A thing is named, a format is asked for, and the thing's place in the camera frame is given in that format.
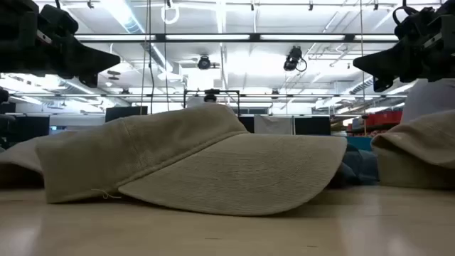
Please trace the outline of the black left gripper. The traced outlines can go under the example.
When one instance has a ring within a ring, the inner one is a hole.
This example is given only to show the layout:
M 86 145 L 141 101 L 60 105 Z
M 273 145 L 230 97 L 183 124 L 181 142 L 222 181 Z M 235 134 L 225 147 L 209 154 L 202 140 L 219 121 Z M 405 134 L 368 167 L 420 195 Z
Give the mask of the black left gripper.
M 81 44 L 78 29 L 58 1 L 39 8 L 33 0 L 0 0 L 0 73 L 57 75 L 97 87 L 99 73 L 121 59 Z

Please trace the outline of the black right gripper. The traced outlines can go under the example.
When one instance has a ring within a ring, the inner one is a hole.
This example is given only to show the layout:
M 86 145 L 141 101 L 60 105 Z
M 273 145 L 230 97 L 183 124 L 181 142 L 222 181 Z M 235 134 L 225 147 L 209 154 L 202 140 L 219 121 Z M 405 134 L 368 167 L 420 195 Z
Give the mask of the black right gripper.
M 372 75 L 374 92 L 384 92 L 397 81 L 455 78 L 455 0 L 420 11 L 402 0 L 392 18 L 399 42 L 353 61 L 356 68 Z

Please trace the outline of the blue-grey cloth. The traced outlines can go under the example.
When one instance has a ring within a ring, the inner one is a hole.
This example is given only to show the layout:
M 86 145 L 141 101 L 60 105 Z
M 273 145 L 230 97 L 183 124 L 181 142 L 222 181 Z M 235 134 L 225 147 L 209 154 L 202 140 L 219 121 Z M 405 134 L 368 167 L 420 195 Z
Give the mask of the blue-grey cloth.
M 341 165 L 328 187 L 372 186 L 379 181 L 376 155 L 348 144 Z

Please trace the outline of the red storage bins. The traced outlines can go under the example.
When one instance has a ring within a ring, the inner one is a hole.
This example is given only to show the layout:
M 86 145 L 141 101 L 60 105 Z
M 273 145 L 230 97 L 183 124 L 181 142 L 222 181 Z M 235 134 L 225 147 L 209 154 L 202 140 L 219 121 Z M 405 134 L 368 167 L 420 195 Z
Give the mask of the red storage bins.
M 367 126 L 399 124 L 402 119 L 402 110 L 388 110 L 369 114 L 365 123 Z

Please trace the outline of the person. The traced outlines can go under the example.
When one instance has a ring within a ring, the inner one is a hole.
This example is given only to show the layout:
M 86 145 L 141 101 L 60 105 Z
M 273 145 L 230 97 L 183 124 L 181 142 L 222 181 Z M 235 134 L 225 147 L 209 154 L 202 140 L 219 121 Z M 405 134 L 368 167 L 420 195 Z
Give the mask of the person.
M 434 82 L 420 80 L 407 95 L 401 123 L 447 110 L 455 110 L 455 78 Z

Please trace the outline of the black computer monitor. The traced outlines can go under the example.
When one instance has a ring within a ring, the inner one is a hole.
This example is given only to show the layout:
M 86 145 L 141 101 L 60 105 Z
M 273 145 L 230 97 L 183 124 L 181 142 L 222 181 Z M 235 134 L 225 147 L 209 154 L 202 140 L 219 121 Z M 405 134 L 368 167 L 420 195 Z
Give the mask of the black computer monitor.
M 105 122 L 110 122 L 115 119 L 130 117 L 135 115 L 148 114 L 147 106 L 136 106 L 136 107 L 111 107 L 105 111 Z
M 50 117 L 16 117 L 7 134 L 8 142 L 24 142 L 49 135 Z
M 298 117 L 294 119 L 297 135 L 331 135 L 328 117 Z

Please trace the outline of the blue plastic bin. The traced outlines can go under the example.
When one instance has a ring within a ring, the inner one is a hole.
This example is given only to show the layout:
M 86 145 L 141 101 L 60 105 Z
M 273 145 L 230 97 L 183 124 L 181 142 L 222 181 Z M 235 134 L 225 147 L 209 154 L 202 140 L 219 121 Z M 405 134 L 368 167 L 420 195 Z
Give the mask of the blue plastic bin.
M 372 137 L 346 137 L 349 144 L 353 145 L 357 149 L 361 149 L 364 151 L 372 151 L 372 147 L 370 145 L 372 141 Z

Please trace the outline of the white panel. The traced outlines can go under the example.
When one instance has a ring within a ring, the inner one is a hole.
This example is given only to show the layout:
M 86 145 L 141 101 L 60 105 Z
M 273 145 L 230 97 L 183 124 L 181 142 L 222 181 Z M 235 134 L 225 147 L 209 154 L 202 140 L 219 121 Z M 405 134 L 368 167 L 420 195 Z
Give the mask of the white panel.
M 256 114 L 254 116 L 255 133 L 258 134 L 293 134 L 290 117 L 272 117 Z

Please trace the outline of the beige corduroy baseball cap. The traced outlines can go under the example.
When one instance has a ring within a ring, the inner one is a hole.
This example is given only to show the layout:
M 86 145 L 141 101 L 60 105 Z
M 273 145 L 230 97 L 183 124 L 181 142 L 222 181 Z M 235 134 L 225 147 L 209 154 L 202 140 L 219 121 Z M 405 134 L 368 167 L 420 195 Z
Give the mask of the beige corduroy baseball cap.
M 38 142 L 49 203 L 129 196 L 218 215 L 272 215 L 329 184 L 343 137 L 256 134 L 225 105 L 123 117 Z
M 0 152 L 0 190 L 43 187 L 43 171 L 36 153 L 42 139 L 29 139 Z
M 455 190 L 455 110 L 399 124 L 371 147 L 382 186 Z

